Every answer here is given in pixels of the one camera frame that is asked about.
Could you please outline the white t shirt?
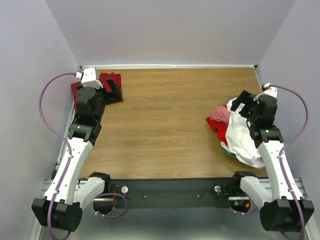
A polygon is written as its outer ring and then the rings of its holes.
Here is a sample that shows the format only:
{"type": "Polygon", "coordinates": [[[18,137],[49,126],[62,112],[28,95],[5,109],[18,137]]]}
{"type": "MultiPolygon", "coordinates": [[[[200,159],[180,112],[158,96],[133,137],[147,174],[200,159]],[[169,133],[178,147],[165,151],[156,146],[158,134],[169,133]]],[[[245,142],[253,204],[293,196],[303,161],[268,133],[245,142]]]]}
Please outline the white t shirt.
{"type": "Polygon", "coordinates": [[[265,167],[265,163],[250,136],[247,119],[240,115],[244,104],[240,104],[236,111],[232,111],[231,106],[234,100],[234,98],[230,98],[226,105],[230,117],[225,134],[226,143],[221,142],[220,145],[227,155],[234,156],[239,162],[262,169],[265,167]]]}

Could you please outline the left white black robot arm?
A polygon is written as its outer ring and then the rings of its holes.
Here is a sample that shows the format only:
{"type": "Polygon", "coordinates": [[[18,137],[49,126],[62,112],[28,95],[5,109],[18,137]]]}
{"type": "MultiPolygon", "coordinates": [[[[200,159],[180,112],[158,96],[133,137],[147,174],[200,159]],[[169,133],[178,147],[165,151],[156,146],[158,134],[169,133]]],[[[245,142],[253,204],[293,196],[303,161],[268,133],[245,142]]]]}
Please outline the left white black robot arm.
{"type": "Polygon", "coordinates": [[[71,85],[75,116],[68,129],[67,145],[56,175],[42,198],[35,198],[31,209],[42,226],[74,232],[83,211],[96,196],[107,197],[111,177],[94,172],[87,182],[76,188],[84,163],[102,129],[101,120],[106,105],[121,102],[121,78],[115,75],[100,80],[101,87],[83,82],[71,85]]]}

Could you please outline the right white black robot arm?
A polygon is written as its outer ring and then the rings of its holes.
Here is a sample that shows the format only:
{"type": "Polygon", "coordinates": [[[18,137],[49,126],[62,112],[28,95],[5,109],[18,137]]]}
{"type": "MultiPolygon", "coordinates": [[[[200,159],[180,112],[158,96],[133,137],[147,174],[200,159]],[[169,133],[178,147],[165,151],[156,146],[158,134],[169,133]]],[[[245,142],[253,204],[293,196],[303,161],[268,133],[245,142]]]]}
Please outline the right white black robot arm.
{"type": "Polygon", "coordinates": [[[274,125],[277,112],[277,90],[266,89],[260,95],[244,90],[232,102],[231,111],[249,122],[249,133],[267,170],[271,190],[268,191],[254,174],[236,172],[230,191],[247,194],[259,211],[261,225],[266,231],[300,233],[314,213],[312,201],[299,190],[286,159],[284,139],[274,125]]]}

